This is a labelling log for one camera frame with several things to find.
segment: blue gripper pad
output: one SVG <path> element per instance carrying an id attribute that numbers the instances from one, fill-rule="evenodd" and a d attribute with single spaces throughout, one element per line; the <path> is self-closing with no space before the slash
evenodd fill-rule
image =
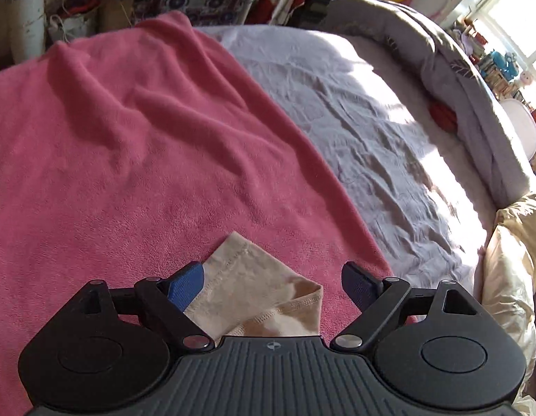
<path id="1" fill-rule="evenodd" d="M 363 271 L 353 261 L 341 269 L 341 286 L 360 311 L 366 311 L 383 293 L 381 280 Z"/>
<path id="2" fill-rule="evenodd" d="M 181 312 L 185 311 L 204 287 L 204 268 L 194 261 L 177 272 L 167 292 L 168 300 Z"/>

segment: mattress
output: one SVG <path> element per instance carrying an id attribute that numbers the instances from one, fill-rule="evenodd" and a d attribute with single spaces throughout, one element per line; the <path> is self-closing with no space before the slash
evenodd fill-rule
<path id="1" fill-rule="evenodd" d="M 203 30 L 313 142 L 398 277 L 417 287 L 453 278 L 479 297 L 497 208 L 463 144 L 432 120 L 413 74 L 360 36 Z"/>

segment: beige fabric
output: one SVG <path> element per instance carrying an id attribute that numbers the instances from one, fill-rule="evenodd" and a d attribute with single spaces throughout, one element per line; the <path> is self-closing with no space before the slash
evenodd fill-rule
<path id="1" fill-rule="evenodd" d="M 204 270 L 205 286 L 185 314 L 216 343 L 224 335 L 319 334 L 322 286 L 240 234 L 231 233 Z"/>
<path id="2" fill-rule="evenodd" d="M 531 192 L 496 215 L 497 226 L 484 259 L 482 306 L 518 343 L 527 371 L 513 406 L 536 416 L 536 192 Z"/>
<path id="3" fill-rule="evenodd" d="M 533 288 L 536 291 L 536 192 L 529 193 L 506 209 L 497 211 L 497 224 L 508 228 L 524 243 L 533 264 Z"/>
<path id="4" fill-rule="evenodd" d="M 536 363 L 533 264 L 524 243 L 501 225 L 489 242 L 483 272 L 482 306 L 526 357 L 526 375 L 513 406 L 524 415 L 536 416 L 536 402 L 527 397 L 527 383 Z"/>

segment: red fabric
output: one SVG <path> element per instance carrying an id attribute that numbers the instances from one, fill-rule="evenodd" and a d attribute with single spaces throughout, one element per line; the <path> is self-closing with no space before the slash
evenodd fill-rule
<path id="1" fill-rule="evenodd" d="M 438 126 L 447 133 L 456 133 L 458 129 L 457 114 L 449 106 L 434 100 L 428 106 L 430 115 Z"/>
<path id="2" fill-rule="evenodd" d="M 391 275 L 306 137 L 179 12 L 0 73 L 0 415 L 30 407 L 19 353 L 85 282 L 168 276 L 232 230 L 324 285 L 326 337 L 358 315 L 345 261 Z"/>
<path id="3" fill-rule="evenodd" d="M 248 25 L 269 24 L 274 19 L 273 12 L 279 2 L 280 0 L 258 0 L 256 5 L 250 10 L 245 23 Z M 291 14 L 303 4 L 305 4 L 305 0 L 293 0 L 288 13 Z"/>

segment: fleece blanket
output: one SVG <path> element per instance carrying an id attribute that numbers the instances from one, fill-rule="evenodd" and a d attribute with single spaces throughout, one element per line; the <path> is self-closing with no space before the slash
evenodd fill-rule
<path id="1" fill-rule="evenodd" d="M 331 170 L 244 69 L 178 12 L 0 73 L 0 415 L 17 357 L 92 278 L 132 286 L 238 231 L 324 287 L 321 332 L 358 315 L 347 260 L 391 275 Z"/>
<path id="2" fill-rule="evenodd" d="M 497 208 L 514 203 L 536 184 L 505 111 L 464 52 L 430 19 L 390 1 L 333 0 L 320 29 L 385 45 L 456 113 L 457 135 Z"/>

